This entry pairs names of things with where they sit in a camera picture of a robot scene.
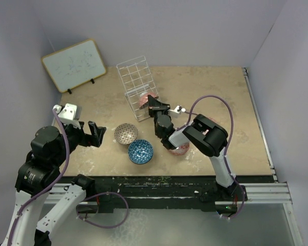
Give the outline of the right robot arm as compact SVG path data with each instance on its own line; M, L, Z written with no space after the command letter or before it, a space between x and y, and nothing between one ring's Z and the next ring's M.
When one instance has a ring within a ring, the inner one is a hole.
M213 166L218 195L223 200L231 200L236 195L236 175L232 173L227 159L227 149L234 129L233 115L231 119L231 133L220 125L198 114L191 119L189 112L188 121L182 127L176 129L171 118L177 117L186 110L182 106L171 109L165 104L149 95L148 113L153 118L155 135L161 140L162 145L168 150L175 150L191 142L202 154L209 157Z

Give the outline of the brown lattice pattern bowl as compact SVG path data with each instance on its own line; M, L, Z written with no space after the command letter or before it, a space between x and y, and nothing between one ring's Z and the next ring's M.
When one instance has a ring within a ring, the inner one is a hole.
M138 137L138 129L131 123L123 123L116 127L114 138L122 145L129 145Z

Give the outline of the white wire dish rack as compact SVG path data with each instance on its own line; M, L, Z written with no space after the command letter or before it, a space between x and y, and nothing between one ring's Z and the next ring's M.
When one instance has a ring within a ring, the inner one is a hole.
M144 91L154 92L159 98L159 92L145 56L121 62L116 65L116 69L124 88L124 96L136 120L149 118L148 106L139 109L140 94Z

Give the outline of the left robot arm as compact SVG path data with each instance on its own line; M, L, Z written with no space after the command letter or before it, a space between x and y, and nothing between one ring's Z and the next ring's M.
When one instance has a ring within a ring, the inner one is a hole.
M54 126L36 132L26 162L18 171L14 212L3 245L51 245L56 230L76 206L94 198L94 179L79 174L50 212L40 218L51 183L60 179L60 166L69 159L70 153L77 146L101 145L106 128L92 121L88 125L90 134L73 125L64 125L64 133Z

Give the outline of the black floral pattern bowl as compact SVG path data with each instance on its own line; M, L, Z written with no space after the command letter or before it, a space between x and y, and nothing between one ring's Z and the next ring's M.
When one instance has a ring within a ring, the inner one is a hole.
M140 98L139 98L139 109L140 110L148 106L148 96L149 95L155 99L158 98L158 95L155 94L154 92L144 91L143 93L140 94Z

